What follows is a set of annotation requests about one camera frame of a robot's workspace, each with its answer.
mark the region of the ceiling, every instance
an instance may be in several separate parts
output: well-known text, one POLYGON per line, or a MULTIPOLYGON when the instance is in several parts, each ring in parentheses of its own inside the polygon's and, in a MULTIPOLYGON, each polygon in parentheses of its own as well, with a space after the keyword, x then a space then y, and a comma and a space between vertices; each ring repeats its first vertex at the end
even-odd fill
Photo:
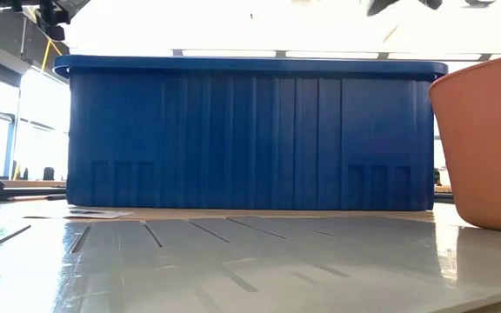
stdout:
POLYGON ((466 8, 465 0, 444 0, 439 10, 402 0, 374 17, 365 16, 359 0, 120 3, 91 0, 75 16, 65 28, 73 53, 161 56, 170 55, 171 49, 199 49, 414 52, 424 58, 501 54, 501 0, 485 9, 466 8))

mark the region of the blue plastic bin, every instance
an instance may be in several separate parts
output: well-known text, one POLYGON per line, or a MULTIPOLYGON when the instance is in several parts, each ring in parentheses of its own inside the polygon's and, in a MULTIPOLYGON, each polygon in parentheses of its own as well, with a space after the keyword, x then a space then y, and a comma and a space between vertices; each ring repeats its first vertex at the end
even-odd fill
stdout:
POLYGON ((430 210, 441 63, 87 57, 70 79, 70 203, 430 210))

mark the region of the bin rim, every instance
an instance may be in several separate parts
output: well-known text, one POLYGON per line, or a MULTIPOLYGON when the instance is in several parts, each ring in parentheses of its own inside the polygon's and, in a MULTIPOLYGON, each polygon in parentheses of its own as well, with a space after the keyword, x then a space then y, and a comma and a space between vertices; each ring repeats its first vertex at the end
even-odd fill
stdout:
POLYGON ((251 57, 103 57, 67 55, 58 57, 54 72, 69 78, 70 68, 140 70, 243 70, 326 72, 432 76, 432 81, 448 73, 448 66, 432 61, 342 60, 251 57))

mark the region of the ceiling light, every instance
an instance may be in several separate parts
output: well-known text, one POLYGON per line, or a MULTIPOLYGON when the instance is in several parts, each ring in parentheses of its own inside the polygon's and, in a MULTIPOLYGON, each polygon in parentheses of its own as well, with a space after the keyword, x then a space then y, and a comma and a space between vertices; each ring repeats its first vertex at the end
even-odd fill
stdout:
POLYGON ((107 57, 171 57, 173 50, 170 49, 147 49, 147 48, 80 48, 70 49, 71 54, 82 54, 89 56, 107 56, 107 57))
POLYGON ((495 53, 493 55, 491 55, 491 60, 496 60, 496 59, 499 59, 501 57, 501 53, 495 53))
POLYGON ((374 59, 376 52, 320 52, 320 51, 287 51, 286 57, 305 58, 349 58, 349 59, 374 59))
POLYGON ((183 50, 186 57, 275 57, 273 50, 183 50))
POLYGON ((435 60, 435 61, 477 61, 479 53, 390 53, 389 59, 435 60))

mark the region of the orange bin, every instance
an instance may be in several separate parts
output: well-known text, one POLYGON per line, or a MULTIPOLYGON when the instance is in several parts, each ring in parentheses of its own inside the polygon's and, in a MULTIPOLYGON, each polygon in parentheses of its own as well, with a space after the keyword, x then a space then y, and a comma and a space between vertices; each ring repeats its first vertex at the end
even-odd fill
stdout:
POLYGON ((501 230, 501 58, 440 78, 430 95, 459 215, 501 230))

